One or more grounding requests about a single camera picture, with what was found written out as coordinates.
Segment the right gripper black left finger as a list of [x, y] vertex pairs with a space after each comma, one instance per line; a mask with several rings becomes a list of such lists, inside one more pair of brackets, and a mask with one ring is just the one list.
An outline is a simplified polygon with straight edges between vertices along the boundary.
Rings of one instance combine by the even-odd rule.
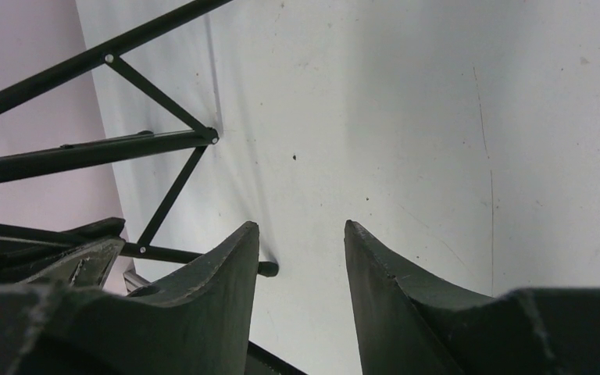
[[60, 280], [0, 284], [0, 374], [242, 374], [259, 227], [128, 295]]

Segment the black perforated music stand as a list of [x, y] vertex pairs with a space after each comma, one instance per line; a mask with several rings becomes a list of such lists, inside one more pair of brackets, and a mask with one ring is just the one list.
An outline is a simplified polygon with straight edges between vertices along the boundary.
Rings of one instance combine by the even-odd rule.
[[[136, 242], [124, 239], [134, 249], [122, 252], [109, 271], [104, 285], [109, 293], [128, 295], [136, 288], [155, 282], [185, 266], [194, 257], [202, 255], [156, 247], [152, 244], [152, 239], [205, 151], [219, 141], [219, 135], [215, 129], [205, 126], [126, 63], [123, 55], [219, 7], [218, 1], [189, 2], [0, 91], [1, 115], [83, 73], [107, 65], [186, 125], [185, 130], [178, 132], [156, 134], [146, 130], [125, 137], [0, 157], [1, 184], [150, 155], [191, 150], [191, 156], [139, 239]], [[259, 260], [257, 276], [275, 277], [278, 270], [277, 263]], [[295, 373], [297, 369], [291, 364], [248, 339], [245, 371], [242, 374]]]

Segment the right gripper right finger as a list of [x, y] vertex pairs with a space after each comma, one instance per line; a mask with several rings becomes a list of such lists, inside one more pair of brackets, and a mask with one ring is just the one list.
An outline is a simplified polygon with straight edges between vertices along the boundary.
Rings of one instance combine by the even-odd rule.
[[352, 220], [345, 258], [365, 374], [600, 374], [600, 288], [489, 297], [428, 272]]

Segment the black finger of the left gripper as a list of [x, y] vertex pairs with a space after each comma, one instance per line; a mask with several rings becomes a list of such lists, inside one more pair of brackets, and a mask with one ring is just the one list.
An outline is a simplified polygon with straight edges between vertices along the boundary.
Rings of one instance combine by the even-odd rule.
[[0, 284], [101, 287], [125, 245], [124, 224], [111, 217], [61, 232], [0, 224]]

